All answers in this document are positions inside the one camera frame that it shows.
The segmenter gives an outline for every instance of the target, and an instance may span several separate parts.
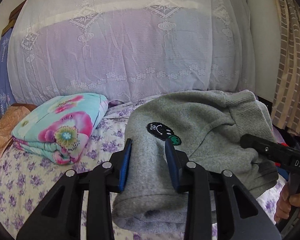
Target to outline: floral blanket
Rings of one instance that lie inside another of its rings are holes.
[[[105,96],[59,96],[34,109],[13,129],[20,150],[57,164],[75,163],[108,109]]]
[[[28,154],[16,145],[0,159],[0,222],[16,238],[19,229],[39,201],[68,169],[77,172],[92,170],[110,159],[113,152],[124,147],[124,130],[131,112],[139,105],[155,97],[137,103],[127,103],[110,108],[92,133],[80,160],[71,165],[56,165],[48,159]],[[258,202],[273,220],[275,204],[285,184],[282,177],[275,187],[258,198]],[[84,195],[81,217],[81,239],[86,239],[87,197]],[[115,194],[111,194],[111,205]],[[137,234],[118,228],[114,224],[116,240],[182,240],[183,234]],[[217,226],[213,225],[213,239],[217,239]]]

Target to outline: metal screw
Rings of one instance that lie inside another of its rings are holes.
[[[72,177],[74,174],[75,174],[75,171],[74,171],[74,170],[67,170],[67,171],[66,171],[66,176],[67,176],[67,177]]]
[[[188,167],[188,168],[193,169],[193,168],[195,168],[196,166],[197,166],[197,164],[195,164],[194,162],[187,162],[187,167]]]
[[[232,176],[232,172],[229,170],[225,170],[223,171],[223,175],[225,175],[226,177],[231,177]]]
[[[105,169],[109,169],[112,167],[112,163],[111,162],[105,162],[102,164],[102,167]]]

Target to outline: bed sheet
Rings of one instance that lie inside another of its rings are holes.
[[[73,165],[56,165],[48,159],[31,155],[12,146],[0,159],[0,222],[16,238],[18,231],[39,201],[68,169],[78,173],[92,170],[110,159],[113,152],[124,147],[124,130],[131,112],[138,106],[155,98],[153,96],[137,103],[127,103],[108,110],[93,132],[79,162]],[[259,204],[273,220],[275,204],[285,184],[280,177],[275,187],[258,198]],[[111,205],[115,194],[111,194]],[[84,194],[81,216],[81,239],[86,239],[86,205]],[[213,239],[217,239],[217,226],[213,226]],[[116,240],[181,240],[183,234],[137,234],[114,225]]]

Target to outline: folded blanket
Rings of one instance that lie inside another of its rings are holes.
[[[107,109],[103,95],[55,97],[26,116],[11,134],[21,150],[57,164],[75,163]]]
[[[187,194],[172,187],[161,140],[168,137],[189,160],[208,171],[231,170],[259,197],[276,184],[278,173],[254,149],[240,147],[246,133],[274,142],[266,106],[247,90],[232,95],[178,92],[137,108],[125,129],[125,139],[131,138],[133,145],[125,189],[113,204],[114,223],[139,233],[184,231]],[[216,222],[215,211],[212,220]]]

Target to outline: blue fabric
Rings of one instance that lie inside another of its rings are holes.
[[[75,163],[108,109],[105,96],[59,96],[34,109],[13,129],[16,146],[57,164]]]
[[[277,167],[277,169],[278,169],[278,173],[279,173],[282,177],[284,177],[284,179],[285,179],[286,181],[288,181],[288,180],[289,180],[289,172],[286,171],[286,170],[284,170],[284,169],[282,169],[282,168],[279,168],[279,167]]]
[[[7,68],[8,44],[11,33],[12,28],[0,40],[0,117],[4,115],[9,106],[16,103],[11,91]]]

